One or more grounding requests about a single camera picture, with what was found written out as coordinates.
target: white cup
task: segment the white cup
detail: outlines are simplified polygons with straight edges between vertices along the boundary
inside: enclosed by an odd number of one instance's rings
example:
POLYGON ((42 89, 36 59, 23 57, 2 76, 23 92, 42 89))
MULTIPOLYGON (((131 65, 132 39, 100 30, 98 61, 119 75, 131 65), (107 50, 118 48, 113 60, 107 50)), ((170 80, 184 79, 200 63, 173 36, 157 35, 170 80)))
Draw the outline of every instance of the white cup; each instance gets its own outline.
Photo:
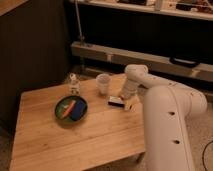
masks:
POLYGON ((110 76, 109 74, 99 74, 96 77, 98 89, 102 95, 106 95, 109 90, 110 76))

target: tabletop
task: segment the tabletop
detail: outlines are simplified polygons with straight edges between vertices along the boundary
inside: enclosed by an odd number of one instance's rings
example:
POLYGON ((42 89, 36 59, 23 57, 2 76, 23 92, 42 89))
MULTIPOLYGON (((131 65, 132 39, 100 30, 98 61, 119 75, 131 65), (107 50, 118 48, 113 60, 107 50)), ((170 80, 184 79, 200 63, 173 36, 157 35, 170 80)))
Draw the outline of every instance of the tabletop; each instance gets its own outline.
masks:
POLYGON ((21 96, 10 170, 85 170, 145 151, 142 105, 137 97, 130 111, 109 106, 124 74, 111 76, 109 93, 101 96, 94 79, 81 81, 88 103, 84 118, 61 126, 56 104, 69 96, 67 84, 24 92, 21 96))

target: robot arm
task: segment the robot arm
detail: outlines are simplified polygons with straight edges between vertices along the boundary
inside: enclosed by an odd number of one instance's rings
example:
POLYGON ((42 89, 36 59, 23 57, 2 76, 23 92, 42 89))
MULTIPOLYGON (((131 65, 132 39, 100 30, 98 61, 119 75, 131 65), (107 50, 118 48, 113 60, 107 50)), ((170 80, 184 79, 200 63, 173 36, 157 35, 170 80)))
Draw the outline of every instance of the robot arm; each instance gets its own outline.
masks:
POLYGON ((135 95, 138 87, 148 89, 143 99, 148 171, 194 171, 185 116, 204 113, 205 96, 184 84, 148 74, 144 65, 128 65, 125 74, 124 99, 135 95))

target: concrete floor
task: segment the concrete floor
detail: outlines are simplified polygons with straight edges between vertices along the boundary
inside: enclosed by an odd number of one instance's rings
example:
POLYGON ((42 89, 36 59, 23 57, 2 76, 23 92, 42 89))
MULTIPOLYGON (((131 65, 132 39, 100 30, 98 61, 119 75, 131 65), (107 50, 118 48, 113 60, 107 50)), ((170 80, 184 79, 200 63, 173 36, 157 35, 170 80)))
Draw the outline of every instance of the concrete floor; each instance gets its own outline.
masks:
MULTIPOLYGON (((80 75, 81 80, 92 77, 80 75)), ((208 104, 208 111, 197 118, 186 119, 189 140, 192 149, 192 155, 197 171, 205 171, 202 165, 202 151, 205 145, 213 140, 213 110, 212 104, 208 104)), ((8 171, 11 160, 13 138, 8 136, 0 129, 0 171, 8 171)), ((89 171, 145 171, 146 157, 136 164, 137 156, 115 161, 104 166, 90 169, 89 171)), ((205 162, 208 171, 213 171, 213 144, 211 144, 205 153, 205 162)))

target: small bottle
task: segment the small bottle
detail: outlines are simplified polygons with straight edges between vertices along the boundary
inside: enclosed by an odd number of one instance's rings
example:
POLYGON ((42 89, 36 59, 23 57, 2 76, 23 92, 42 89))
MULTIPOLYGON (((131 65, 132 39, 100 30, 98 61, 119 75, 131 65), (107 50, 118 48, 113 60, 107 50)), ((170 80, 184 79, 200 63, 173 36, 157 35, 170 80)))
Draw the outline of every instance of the small bottle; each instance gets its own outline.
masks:
POLYGON ((77 79, 76 75, 74 73, 70 74, 70 93, 74 96, 80 95, 80 81, 77 79))

